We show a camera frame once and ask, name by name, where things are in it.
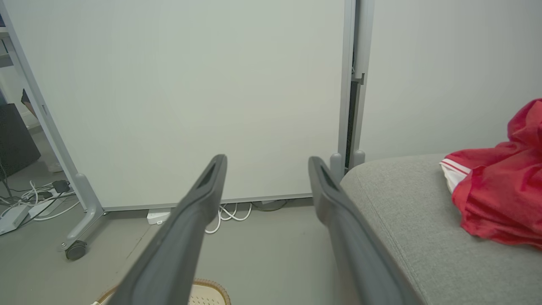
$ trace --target gray upholstered seat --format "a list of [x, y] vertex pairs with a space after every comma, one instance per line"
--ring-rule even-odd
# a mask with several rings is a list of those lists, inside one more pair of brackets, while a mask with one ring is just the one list
[[542, 304], [542, 252], [473, 237], [460, 227], [438, 162], [368, 162], [341, 185], [427, 304]]

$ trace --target floor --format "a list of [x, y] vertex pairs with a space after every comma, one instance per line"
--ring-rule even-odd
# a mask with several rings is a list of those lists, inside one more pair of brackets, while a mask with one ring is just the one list
[[[40, 150], [47, 150], [38, 143], [42, 134], [33, 137]], [[9, 183], [26, 188], [30, 179], [42, 185], [65, 176], [50, 174], [40, 159]], [[239, 215], [247, 208], [240, 205]], [[146, 213], [111, 212], [100, 218], [83, 237], [88, 253], [74, 262], [56, 248], [83, 217], [81, 206], [0, 236], [1, 303], [91, 304], [119, 283], [160, 229], [146, 222]], [[253, 210], [243, 222], [222, 223], [217, 233], [204, 237], [196, 277], [220, 283], [234, 305], [337, 303], [331, 243], [310, 199], [293, 200], [274, 212]]]

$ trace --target beige basket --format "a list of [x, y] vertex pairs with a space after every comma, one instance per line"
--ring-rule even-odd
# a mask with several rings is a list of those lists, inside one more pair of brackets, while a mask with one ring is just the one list
[[[102, 295], [93, 305], [106, 305], [117, 287], [111, 288]], [[192, 284], [189, 305], [231, 305], [230, 296], [217, 282], [208, 279], [197, 278]]]

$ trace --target red garment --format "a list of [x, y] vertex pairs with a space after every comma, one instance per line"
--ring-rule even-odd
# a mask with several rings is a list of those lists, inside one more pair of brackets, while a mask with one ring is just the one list
[[470, 234], [542, 250], [542, 99], [512, 118], [508, 139], [446, 157], [471, 169], [451, 198]]

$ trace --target black caster wheel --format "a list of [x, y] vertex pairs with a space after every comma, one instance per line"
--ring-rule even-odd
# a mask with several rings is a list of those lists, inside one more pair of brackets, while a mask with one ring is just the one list
[[66, 258], [69, 260], [78, 260], [87, 253], [87, 243], [76, 240], [68, 249], [66, 249]]

